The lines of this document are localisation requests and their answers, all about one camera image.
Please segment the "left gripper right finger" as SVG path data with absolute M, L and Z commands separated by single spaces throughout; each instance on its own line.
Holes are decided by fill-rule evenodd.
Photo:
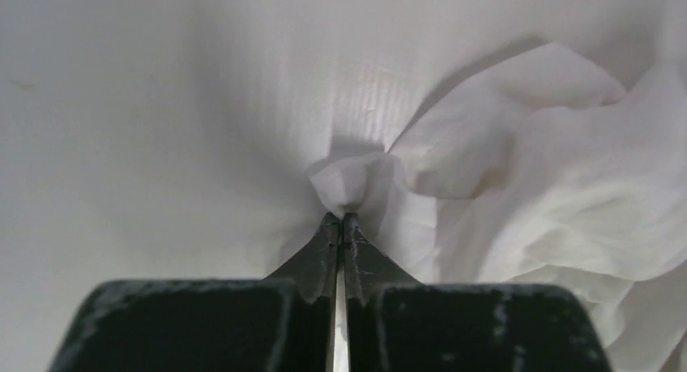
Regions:
M 581 303 L 549 284 L 423 284 L 342 220 L 353 371 L 608 371 Z

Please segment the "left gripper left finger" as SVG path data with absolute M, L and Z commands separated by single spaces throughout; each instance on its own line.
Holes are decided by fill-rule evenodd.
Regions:
M 112 280 L 76 312 L 52 371 L 330 371 L 339 219 L 261 280 Z

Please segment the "white t shirt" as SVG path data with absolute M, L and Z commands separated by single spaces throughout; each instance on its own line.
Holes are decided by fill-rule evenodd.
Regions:
M 464 80 L 388 151 L 309 179 L 417 279 L 565 287 L 615 370 L 685 370 L 685 58 L 625 90 L 542 45 Z

